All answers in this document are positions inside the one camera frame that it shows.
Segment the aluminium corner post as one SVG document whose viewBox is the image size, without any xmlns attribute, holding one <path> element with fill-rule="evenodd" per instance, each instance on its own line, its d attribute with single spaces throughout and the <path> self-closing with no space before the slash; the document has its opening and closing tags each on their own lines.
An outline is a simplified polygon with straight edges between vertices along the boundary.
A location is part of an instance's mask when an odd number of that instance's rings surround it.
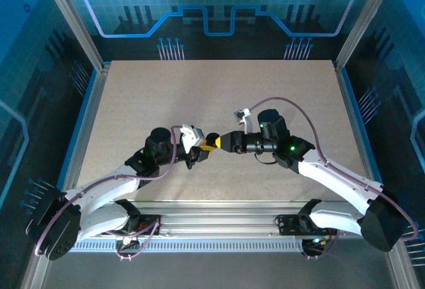
<svg viewBox="0 0 425 289">
<path fill-rule="evenodd" d="M 99 73 L 104 72 L 104 61 L 96 48 L 86 26 L 71 0 L 54 0 L 60 12 L 70 26 L 82 50 L 88 57 L 94 70 Z"/>
<path fill-rule="evenodd" d="M 383 0 L 366 0 L 353 28 L 348 34 L 334 63 L 335 71 L 341 72 L 363 37 L 369 24 L 374 19 Z"/>
</svg>

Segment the aluminium side rail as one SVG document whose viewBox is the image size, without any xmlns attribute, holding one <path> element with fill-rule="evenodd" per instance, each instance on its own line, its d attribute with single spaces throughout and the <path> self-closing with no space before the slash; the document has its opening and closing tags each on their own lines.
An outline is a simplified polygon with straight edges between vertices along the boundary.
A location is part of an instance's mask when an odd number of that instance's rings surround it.
<svg viewBox="0 0 425 289">
<path fill-rule="evenodd" d="M 382 183 L 381 174 L 379 172 L 347 72 L 344 68 L 336 68 L 335 74 L 351 124 L 359 157 L 365 170 L 365 176 L 370 181 Z"/>
<path fill-rule="evenodd" d="M 90 77 L 56 184 L 60 191 L 67 191 L 77 186 L 110 65 L 111 62 L 107 62 L 102 72 L 94 70 Z"/>
</svg>

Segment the aluminium crossbeam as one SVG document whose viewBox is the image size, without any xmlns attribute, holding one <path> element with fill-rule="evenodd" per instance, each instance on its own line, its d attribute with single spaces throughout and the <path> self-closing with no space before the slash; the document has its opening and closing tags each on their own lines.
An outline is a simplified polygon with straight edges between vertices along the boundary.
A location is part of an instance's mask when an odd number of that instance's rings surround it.
<svg viewBox="0 0 425 289">
<path fill-rule="evenodd" d="M 305 201 L 134 201 L 143 215 L 159 215 L 159 236 L 176 239 L 266 238 L 280 236 L 277 217 L 298 216 Z M 361 236 L 365 220 L 354 206 L 322 201 L 311 210 L 317 227 Z"/>
</svg>

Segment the aluminium framed clear panel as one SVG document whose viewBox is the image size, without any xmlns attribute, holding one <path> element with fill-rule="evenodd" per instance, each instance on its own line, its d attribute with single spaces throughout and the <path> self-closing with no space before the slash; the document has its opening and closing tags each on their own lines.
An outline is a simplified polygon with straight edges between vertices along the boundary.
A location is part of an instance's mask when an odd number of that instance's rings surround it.
<svg viewBox="0 0 425 289">
<path fill-rule="evenodd" d="M 381 254 L 340 238 L 323 258 L 299 253 L 70 253 L 32 259 L 16 289 L 425 289 L 405 249 Z"/>
</svg>

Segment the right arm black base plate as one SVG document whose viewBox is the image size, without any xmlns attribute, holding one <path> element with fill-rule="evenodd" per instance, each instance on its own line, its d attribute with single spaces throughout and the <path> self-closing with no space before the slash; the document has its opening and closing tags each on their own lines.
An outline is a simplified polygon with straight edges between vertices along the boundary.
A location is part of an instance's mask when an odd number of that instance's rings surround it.
<svg viewBox="0 0 425 289">
<path fill-rule="evenodd" d="M 275 218 L 281 236 L 335 236 L 335 229 L 318 227 L 310 218 L 299 215 L 278 215 Z"/>
</svg>

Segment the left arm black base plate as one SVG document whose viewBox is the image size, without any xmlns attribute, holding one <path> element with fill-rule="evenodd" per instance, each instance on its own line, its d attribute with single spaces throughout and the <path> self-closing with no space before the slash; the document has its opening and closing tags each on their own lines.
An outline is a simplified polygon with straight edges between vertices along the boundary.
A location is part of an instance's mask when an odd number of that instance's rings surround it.
<svg viewBox="0 0 425 289">
<path fill-rule="evenodd" d="M 160 215 L 132 215 L 127 222 L 126 231 L 130 235 L 149 235 L 155 222 L 161 225 Z"/>
</svg>

